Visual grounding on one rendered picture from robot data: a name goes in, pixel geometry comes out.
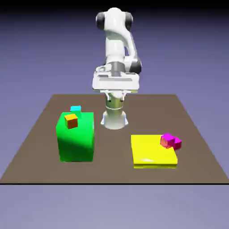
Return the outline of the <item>small magenta cube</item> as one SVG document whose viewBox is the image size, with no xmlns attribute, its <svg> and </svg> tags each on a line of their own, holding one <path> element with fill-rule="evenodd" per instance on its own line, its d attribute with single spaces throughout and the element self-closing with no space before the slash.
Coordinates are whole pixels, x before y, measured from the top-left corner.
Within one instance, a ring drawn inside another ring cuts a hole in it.
<svg viewBox="0 0 229 229">
<path fill-rule="evenodd" d="M 160 139 L 160 145 L 164 148 L 174 147 L 175 136 L 170 133 L 163 134 Z"/>
<path fill-rule="evenodd" d="M 182 141 L 178 137 L 175 137 L 175 141 L 173 145 L 174 150 L 180 149 L 181 146 L 182 146 Z"/>
</svg>

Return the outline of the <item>small orange cube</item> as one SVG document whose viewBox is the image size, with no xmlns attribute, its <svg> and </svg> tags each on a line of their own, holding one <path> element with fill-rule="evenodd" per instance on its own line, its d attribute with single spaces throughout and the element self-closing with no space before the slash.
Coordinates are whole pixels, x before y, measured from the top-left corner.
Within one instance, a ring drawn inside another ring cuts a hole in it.
<svg viewBox="0 0 229 229">
<path fill-rule="evenodd" d="M 75 113 L 67 114 L 64 116 L 65 125 L 68 129 L 78 127 L 78 117 Z"/>
</svg>

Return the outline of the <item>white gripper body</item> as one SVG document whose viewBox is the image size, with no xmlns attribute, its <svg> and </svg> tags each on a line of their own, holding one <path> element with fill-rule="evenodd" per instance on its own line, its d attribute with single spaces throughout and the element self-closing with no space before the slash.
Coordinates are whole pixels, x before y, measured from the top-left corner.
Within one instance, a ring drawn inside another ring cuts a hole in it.
<svg viewBox="0 0 229 229">
<path fill-rule="evenodd" d="M 120 76 L 112 76 L 111 72 L 95 72 L 92 88 L 94 90 L 137 91 L 140 87 L 139 79 L 136 73 L 120 72 Z"/>
</svg>

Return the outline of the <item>large green box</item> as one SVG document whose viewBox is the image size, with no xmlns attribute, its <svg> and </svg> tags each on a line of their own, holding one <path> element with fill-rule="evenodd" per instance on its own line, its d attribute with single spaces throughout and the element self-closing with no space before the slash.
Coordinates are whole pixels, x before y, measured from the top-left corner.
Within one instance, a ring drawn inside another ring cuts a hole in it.
<svg viewBox="0 0 229 229">
<path fill-rule="evenodd" d="M 59 157 L 61 162 L 92 162 L 94 153 L 94 113 L 76 113 L 78 126 L 68 129 L 63 112 L 56 125 Z"/>
</svg>

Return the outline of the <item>large yellow box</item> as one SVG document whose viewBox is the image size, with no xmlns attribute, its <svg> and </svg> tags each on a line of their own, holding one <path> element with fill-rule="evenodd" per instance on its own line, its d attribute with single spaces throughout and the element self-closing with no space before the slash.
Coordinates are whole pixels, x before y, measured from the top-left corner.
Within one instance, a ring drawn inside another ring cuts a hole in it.
<svg viewBox="0 0 229 229">
<path fill-rule="evenodd" d="M 131 135 L 133 166 L 135 169 L 175 169 L 178 164 L 173 147 L 160 144 L 160 135 Z"/>
</svg>

